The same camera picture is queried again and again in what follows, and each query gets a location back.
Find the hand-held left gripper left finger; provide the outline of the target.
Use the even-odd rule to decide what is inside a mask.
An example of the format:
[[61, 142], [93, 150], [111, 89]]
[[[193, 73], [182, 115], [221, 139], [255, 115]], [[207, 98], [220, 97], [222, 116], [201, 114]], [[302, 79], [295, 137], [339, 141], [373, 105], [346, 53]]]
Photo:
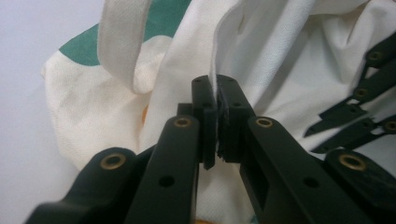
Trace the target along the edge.
[[200, 123], [200, 162], [206, 170], [215, 165], [218, 107], [208, 76], [191, 82], [191, 102], [177, 106], [178, 115], [195, 117]]

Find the white table mat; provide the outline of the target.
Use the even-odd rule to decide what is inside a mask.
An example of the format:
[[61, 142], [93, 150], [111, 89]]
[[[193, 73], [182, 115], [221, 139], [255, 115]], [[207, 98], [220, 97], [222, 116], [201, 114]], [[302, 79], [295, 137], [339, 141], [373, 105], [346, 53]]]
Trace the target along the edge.
[[95, 25], [104, 0], [0, 0], [0, 224], [61, 199], [77, 168], [61, 156], [42, 65]]

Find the white tote bag coloured patches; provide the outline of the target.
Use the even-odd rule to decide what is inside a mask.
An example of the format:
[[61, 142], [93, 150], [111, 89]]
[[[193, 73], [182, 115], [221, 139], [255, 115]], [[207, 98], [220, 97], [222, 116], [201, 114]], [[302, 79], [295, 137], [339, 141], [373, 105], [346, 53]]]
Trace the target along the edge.
[[[396, 224], [396, 177], [354, 150], [312, 149], [396, 116], [396, 86], [349, 122], [319, 115], [356, 88], [366, 52], [396, 32], [396, 0], [105, 0], [102, 18], [44, 64], [59, 149], [79, 173], [28, 224]], [[200, 162], [191, 82], [235, 79], [255, 115], [240, 162]]]

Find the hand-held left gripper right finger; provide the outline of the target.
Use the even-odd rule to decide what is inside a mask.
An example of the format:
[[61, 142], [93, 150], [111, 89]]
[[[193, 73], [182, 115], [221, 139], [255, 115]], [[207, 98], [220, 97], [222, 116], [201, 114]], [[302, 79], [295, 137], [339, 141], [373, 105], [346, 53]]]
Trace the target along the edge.
[[238, 82], [217, 75], [219, 108], [218, 156], [226, 162], [240, 162], [243, 154], [243, 132], [250, 117], [255, 115]]

